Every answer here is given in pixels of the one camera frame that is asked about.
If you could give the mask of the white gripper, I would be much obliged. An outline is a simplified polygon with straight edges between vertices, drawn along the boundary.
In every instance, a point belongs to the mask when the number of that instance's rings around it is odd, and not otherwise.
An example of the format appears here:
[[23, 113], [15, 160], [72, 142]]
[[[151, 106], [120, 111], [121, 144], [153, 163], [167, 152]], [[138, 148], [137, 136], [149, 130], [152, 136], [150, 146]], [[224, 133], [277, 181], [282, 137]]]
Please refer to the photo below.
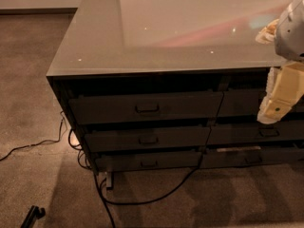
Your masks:
[[[276, 38], [278, 20], [264, 27], [256, 36], [263, 45]], [[304, 95], [304, 64], [291, 62], [281, 68], [272, 67], [268, 73], [266, 95], [260, 104], [257, 120], [262, 124], [279, 122]]]

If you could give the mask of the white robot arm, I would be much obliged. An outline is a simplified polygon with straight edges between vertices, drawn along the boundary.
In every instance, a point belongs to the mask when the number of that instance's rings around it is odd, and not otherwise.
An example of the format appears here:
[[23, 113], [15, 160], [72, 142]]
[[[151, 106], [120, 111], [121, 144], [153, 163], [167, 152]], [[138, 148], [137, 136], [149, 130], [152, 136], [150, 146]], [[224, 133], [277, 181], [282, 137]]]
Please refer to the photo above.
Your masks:
[[304, 95], [304, 0], [293, 0], [280, 17], [264, 27], [256, 41], [273, 43], [275, 53], [287, 60], [280, 68], [271, 67], [257, 120], [279, 122]]

